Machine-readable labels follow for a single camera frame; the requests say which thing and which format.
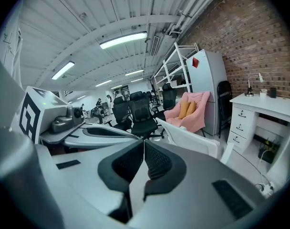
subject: white desk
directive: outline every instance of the white desk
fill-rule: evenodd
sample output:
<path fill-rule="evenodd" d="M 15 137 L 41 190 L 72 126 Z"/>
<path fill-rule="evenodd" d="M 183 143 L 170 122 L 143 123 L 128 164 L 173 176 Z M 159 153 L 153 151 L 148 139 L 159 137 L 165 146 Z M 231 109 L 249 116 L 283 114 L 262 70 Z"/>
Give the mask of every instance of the white desk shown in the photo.
<path fill-rule="evenodd" d="M 232 100 L 233 112 L 228 142 L 234 143 L 234 149 L 243 153 L 251 143 L 257 127 L 259 113 L 288 121 L 286 134 L 267 173 L 268 179 L 283 185 L 290 178 L 290 99 L 246 97 L 241 94 Z"/>

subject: ceiling light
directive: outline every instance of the ceiling light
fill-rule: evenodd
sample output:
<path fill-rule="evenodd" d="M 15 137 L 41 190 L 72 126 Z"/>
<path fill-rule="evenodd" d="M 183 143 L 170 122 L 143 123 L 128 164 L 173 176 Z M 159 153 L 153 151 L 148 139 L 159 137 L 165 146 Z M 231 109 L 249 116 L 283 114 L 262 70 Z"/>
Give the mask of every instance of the ceiling light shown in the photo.
<path fill-rule="evenodd" d="M 135 72 L 131 72 L 131 73 L 125 74 L 125 75 L 128 76 L 128 75 L 136 74 L 136 73 L 140 73 L 140 72 L 143 72 L 143 71 L 144 71 L 144 70 L 139 70 L 139 71 L 135 71 Z"/>
<path fill-rule="evenodd" d="M 60 76 L 62 76 L 66 71 L 68 71 L 71 67 L 75 65 L 74 62 L 69 61 L 61 70 L 59 70 L 53 77 L 52 80 L 57 80 Z"/>
<path fill-rule="evenodd" d="M 118 85 L 118 86 L 111 87 L 111 89 L 118 88 L 120 86 L 122 86 L 122 85 Z"/>
<path fill-rule="evenodd" d="M 136 82 L 136 81 L 140 81 L 142 80 L 143 78 L 140 78 L 140 79 L 137 79 L 137 80 L 134 80 L 134 81 L 131 81 L 131 82 Z"/>
<path fill-rule="evenodd" d="M 134 41 L 134 40 L 138 40 L 138 39 L 143 39 L 146 37 L 147 37 L 147 32 L 143 31 L 143 32 L 138 32 L 138 33 L 133 33 L 133 34 L 117 37 L 117 38 L 111 39 L 109 41 L 103 42 L 99 45 L 101 46 L 102 49 L 106 49 L 106 48 L 110 48 L 112 46 L 115 46 L 117 44 L 129 42 L 129 41 Z"/>
<path fill-rule="evenodd" d="M 101 85 L 106 84 L 106 83 L 111 82 L 111 81 L 112 81 L 112 80 L 109 80 L 109 81 L 106 81 L 106 82 L 100 83 L 100 84 L 98 84 L 98 85 L 96 85 L 96 86 L 101 86 Z"/>
<path fill-rule="evenodd" d="M 83 95 L 83 96 L 81 96 L 81 97 L 78 97 L 77 99 L 81 99 L 82 97 L 85 97 L 86 95 Z"/>

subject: mesh chair back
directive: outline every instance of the mesh chair back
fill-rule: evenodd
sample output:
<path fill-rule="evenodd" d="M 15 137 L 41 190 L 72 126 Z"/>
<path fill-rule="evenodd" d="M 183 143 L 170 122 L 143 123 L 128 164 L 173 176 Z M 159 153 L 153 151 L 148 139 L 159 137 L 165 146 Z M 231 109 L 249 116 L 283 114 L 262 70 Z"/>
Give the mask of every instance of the mesh chair back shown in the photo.
<path fill-rule="evenodd" d="M 232 116 L 232 90 L 231 84 L 228 81 L 222 81 L 217 87 L 218 104 L 221 120 L 227 120 Z"/>
<path fill-rule="evenodd" d="M 129 107 L 134 123 L 152 118 L 148 98 L 141 91 L 130 95 Z"/>
<path fill-rule="evenodd" d="M 165 110 L 173 109 L 176 105 L 177 91 L 170 86 L 170 83 L 164 84 L 162 90 L 163 108 Z"/>
<path fill-rule="evenodd" d="M 115 116 L 115 120 L 118 124 L 120 124 L 123 118 L 128 114 L 129 102 L 124 101 L 121 97 L 118 97 L 114 99 L 113 104 L 113 113 Z"/>

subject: floor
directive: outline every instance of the floor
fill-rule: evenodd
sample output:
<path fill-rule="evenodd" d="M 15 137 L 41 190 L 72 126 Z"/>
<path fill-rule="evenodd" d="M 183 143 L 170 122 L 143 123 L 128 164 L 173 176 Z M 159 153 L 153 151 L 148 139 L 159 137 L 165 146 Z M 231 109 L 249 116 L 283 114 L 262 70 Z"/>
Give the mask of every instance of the floor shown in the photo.
<path fill-rule="evenodd" d="M 111 124 L 116 125 L 115 117 L 113 114 L 105 117 L 104 121 L 106 120 L 112 120 Z M 86 121 L 88 123 L 97 123 L 98 118 L 94 117 L 91 119 L 87 119 Z M 156 130 L 156 133 L 160 133 L 161 131 L 162 127 L 159 126 L 158 129 Z M 203 136 L 201 130 L 197 131 L 196 134 Z M 215 139 L 219 141 L 222 145 L 226 145 L 228 134 L 229 128 L 225 128 L 221 132 L 220 139 L 218 135 L 211 136 L 207 133 L 206 138 Z M 164 139 L 161 139 L 160 137 L 153 137 L 150 138 L 150 140 L 168 143 L 168 136 L 167 133 L 164 132 Z M 267 163 L 266 161 L 261 161 L 261 163 L 259 164 L 258 152 L 259 152 L 259 142 L 253 139 L 252 143 L 245 150 L 242 156 L 235 150 L 233 150 L 226 165 L 229 168 L 236 171 L 237 173 L 239 173 L 240 175 L 242 175 L 244 178 L 249 180 L 254 185 L 257 183 L 267 183 L 267 180 L 261 176 L 261 174 L 256 170 L 256 168 L 260 170 L 263 175 L 266 175 L 270 167 L 270 164 Z M 136 176 L 134 177 L 133 181 L 129 186 L 133 214 L 135 214 L 144 204 L 143 202 L 144 187 L 146 181 L 149 180 L 147 172 L 148 167 L 146 165 L 146 162 L 143 162 Z"/>

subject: desk lamp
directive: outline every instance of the desk lamp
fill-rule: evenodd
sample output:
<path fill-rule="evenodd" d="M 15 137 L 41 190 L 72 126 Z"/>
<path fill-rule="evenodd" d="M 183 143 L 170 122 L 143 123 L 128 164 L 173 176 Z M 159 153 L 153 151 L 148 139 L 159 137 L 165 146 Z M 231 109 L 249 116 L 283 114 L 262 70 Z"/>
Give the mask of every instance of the desk lamp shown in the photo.
<path fill-rule="evenodd" d="M 260 73 L 258 73 L 258 76 L 259 76 L 259 81 L 264 82 L 264 79 Z M 245 94 L 246 97 L 253 97 L 254 96 L 254 94 L 252 92 L 252 87 L 250 86 L 250 78 L 253 78 L 253 77 L 257 77 L 257 75 L 251 76 L 248 78 L 248 90 L 247 90 L 247 93 Z"/>

